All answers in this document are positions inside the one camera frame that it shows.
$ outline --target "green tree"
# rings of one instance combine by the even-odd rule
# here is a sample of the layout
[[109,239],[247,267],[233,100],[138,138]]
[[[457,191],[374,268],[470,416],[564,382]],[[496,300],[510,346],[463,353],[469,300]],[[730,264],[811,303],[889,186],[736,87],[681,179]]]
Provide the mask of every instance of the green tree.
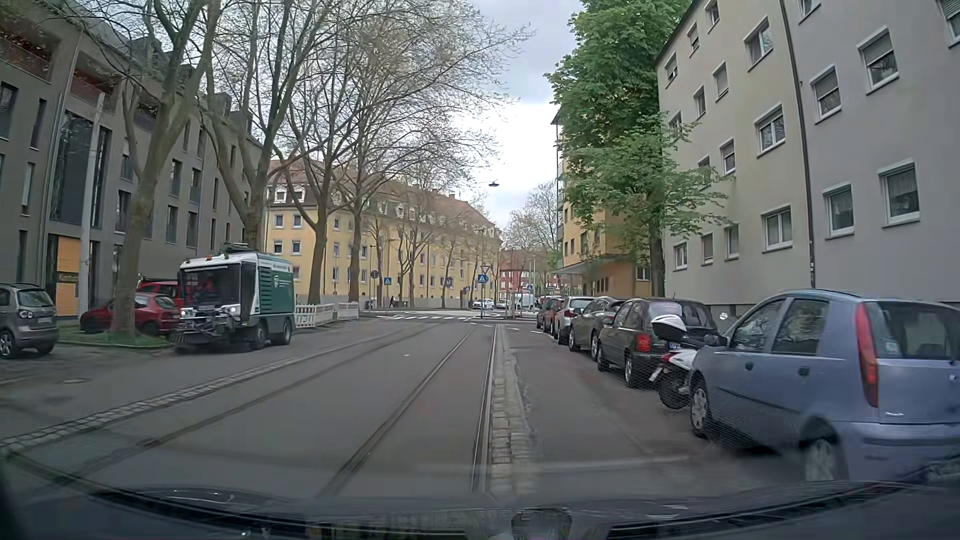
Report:
[[685,235],[705,221],[701,211],[723,195],[708,189],[715,171],[679,171],[672,159],[692,126],[665,129],[660,114],[657,56],[690,0],[583,0],[570,19],[577,47],[547,74],[560,105],[564,197],[588,227],[598,210],[621,219],[623,248],[653,270],[663,294],[664,229]]

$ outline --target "cobblestone strip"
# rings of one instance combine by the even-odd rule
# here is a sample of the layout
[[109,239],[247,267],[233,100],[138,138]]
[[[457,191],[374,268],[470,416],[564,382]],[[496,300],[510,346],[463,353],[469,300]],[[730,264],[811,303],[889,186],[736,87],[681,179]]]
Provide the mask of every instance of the cobblestone strip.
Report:
[[516,357],[499,326],[493,357],[490,492],[499,500],[534,492],[534,448],[516,375]]

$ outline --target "car tail light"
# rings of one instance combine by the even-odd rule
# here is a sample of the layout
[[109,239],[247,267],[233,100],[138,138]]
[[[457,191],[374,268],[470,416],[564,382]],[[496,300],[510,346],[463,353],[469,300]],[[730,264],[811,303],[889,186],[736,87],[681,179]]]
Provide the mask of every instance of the car tail light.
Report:
[[650,352],[650,335],[646,333],[639,333],[636,335],[636,351],[638,353],[649,353]]
[[860,355],[860,380],[863,382],[863,397],[872,407],[879,403],[879,370],[874,349],[874,332],[870,328],[867,305],[856,307],[856,345]]

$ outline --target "parked car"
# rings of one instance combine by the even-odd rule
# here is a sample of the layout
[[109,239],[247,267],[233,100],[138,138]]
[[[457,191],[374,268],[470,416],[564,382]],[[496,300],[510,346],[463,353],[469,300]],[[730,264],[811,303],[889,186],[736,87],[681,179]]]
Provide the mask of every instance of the parked car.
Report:
[[956,470],[960,310],[788,291],[706,343],[691,382],[695,434],[726,425],[799,450],[807,480]]
[[603,330],[603,322],[612,322],[616,311],[623,306],[625,300],[618,300],[612,296],[599,296],[584,307],[579,317],[570,324],[570,334],[566,345],[570,351],[579,351],[581,347],[591,347],[591,344]]
[[540,309],[537,311],[537,328],[548,331],[546,325],[548,320],[553,320],[554,304],[560,301],[559,296],[545,296],[540,300]]
[[[177,329],[180,308],[169,296],[155,292],[138,292],[133,295],[133,323],[146,335],[167,335]],[[80,316],[80,329],[85,333],[97,333],[110,328],[113,322],[113,301],[95,307]]]
[[0,283],[0,358],[23,349],[49,355],[60,339],[57,308],[47,291],[33,283]]
[[553,314],[553,324],[550,325],[551,334],[557,343],[566,345],[566,337],[570,334],[570,323],[577,318],[590,302],[592,296],[568,296],[564,298],[563,309]]
[[607,371],[611,367],[623,370],[627,386],[636,388],[646,381],[667,352],[666,341],[653,333],[650,321],[659,315],[680,315],[686,324],[687,333],[703,337],[716,333],[717,326],[707,306],[691,300],[673,298],[634,298],[627,301],[614,315],[610,325],[605,325],[597,336],[594,359],[597,369]]
[[180,294],[180,284],[177,280],[149,280],[140,281],[136,288],[137,292],[155,292],[169,297],[177,305],[177,308],[183,307],[183,295]]

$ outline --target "car door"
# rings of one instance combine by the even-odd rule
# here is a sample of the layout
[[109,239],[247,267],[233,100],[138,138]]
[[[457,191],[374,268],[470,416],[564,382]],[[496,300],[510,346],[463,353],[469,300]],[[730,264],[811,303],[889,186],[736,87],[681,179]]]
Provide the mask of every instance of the car door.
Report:
[[756,415],[756,363],[769,350],[785,301],[777,298],[755,307],[737,322],[726,348],[711,349],[697,368],[708,385],[710,412],[714,419],[753,437],[762,425]]
[[829,302],[803,297],[787,302],[770,352],[759,355],[750,372],[750,396],[759,411],[757,440],[771,447],[796,443],[818,385],[830,384],[843,361],[819,356]]

